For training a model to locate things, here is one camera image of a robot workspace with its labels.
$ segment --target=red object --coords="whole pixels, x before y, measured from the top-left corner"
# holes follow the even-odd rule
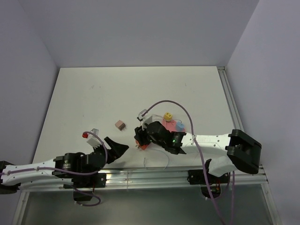
[[[148,147],[148,144],[141,146],[137,140],[135,141],[135,143],[136,143],[136,144],[138,145],[138,147],[139,147],[140,149],[142,149],[142,150],[145,150],[145,149]]]
[[[89,135],[88,135],[87,133],[83,133],[83,134],[82,134],[82,137],[83,137],[83,138],[88,138],[88,136],[89,136]]]

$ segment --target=pink block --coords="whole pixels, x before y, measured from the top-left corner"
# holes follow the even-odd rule
[[[161,124],[167,129],[169,130],[170,132],[172,131],[175,131],[177,132],[176,130],[176,121],[175,120],[171,120],[169,122],[165,121],[165,120],[162,120],[161,121]]]

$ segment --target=metal frame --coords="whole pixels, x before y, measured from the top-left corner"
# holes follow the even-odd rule
[[[231,113],[234,127],[240,130],[244,130],[236,104],[233,99],[226,73],[225,67],[218,67],[220,80],[223,86],[223,90],[226,96],[226,100]],[[102,170],[102,173],[107,174],[107,181],[105,188],[99,188],[101,190],[111,189],[141,189],[141,188],[177,188],[177,187],[194,187],[187,181],[188,170],[201,169],[202,166],[192,167],[168,167],[164,170],[162,168],[134,168],[134,169],[111,169]],[[281,225],[280,218],[277,214],[276,206],[274,204],[268,180],[265,175],[263,166],[260,166],[259,173],[256,175],[246,174],[240,171],[236,171],[236,185],[249,185],[249,184],[261,184],[262,190],[266,199],[266,203],[270,212],[270,217],[274,225]],[[62,185],[56,185],[51,187],[45,187],[38,189],[32,187],[27,191],[21,192],[18,206],[16,208],[13,225],[20,225],[25,213],[26,205],[29,199],[30,192],[42,192],[42,191],[73,191],[72,189],[63,189]]]
[[[230,86],[229,86],[225,67],[218,67],[218,72],[219,72],[220,80],[221,80],[223,90],[224,90],[224,93],[226,96],[226,100],[227,100],[227,103],[229,106],[229,110],[230,110],[230,114],[231,114],[231,118],[232,118],[234,127],[236,129],[240,129],[240,130],[244,131],[244,127],[241,123],[240,115],[239,115],[238,109],[236,107],[236,104],[235,104],[235,101],[233,98],[233,94],[232,94]],[[268,210],[270,213],[270,217],[272,220],[272,224],[273,225],[282,225],[282,221],[279,217],[273,196],[270,191],[269,182],[267,182],[265,184],[261,184],[261,185],[262,185],[262,192],[264,194],[264,197],[265,197],[265,200],[266,200],[266,203],[268,206]]]
[[[144,188],[181,188],[191,187],[187,178],[188,171],[194,169],[202,169],[202,166],[179,166],[151,169],[122,169],[122,170],[101,170],[101,173],[106,173],[106,184],[103,188],[96,190],[116,190],[116,189],[144,189]],[[247,174],[241,171],[236,171],[235,184],[267,184],[267,178],[263,167],[260,166],[259,172],[256,175]],[[80,190],[92,190],[92,188],[81,188]],[[64,189],[62,184],[51,185],[40,189],[32,187],[26,192],[49,192],[49,191],[73,191],[73,189]]]

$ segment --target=white cable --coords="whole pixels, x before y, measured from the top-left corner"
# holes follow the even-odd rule
[[[170,162],[170,158],[169,158],[169,156],[165,153],[165,152],[163,152],[163,151],[161,151],[161,150],[158,150],[158,149],[151,149],[151,150],[154,150],[154,151],[159,151],[159,152],[161,152],[161,153],[164,153],[165,154],[165,156],[167,156],[168,157],[168,163],[167,163],[167,165],[163,168],[163,170],[165,169],[165,168],[167,168],[168,167],[168,165],[169,165],[169,162]],[[146,158],[144,158],[144,168],[147,170],[148,168],[146,167]]]

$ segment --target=small pink cube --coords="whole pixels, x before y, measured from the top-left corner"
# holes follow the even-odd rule
[[[118,122],[115,123],[115,126],[117,129],[122,130],[126,127],[125,123],[121,120],[119,120]]]

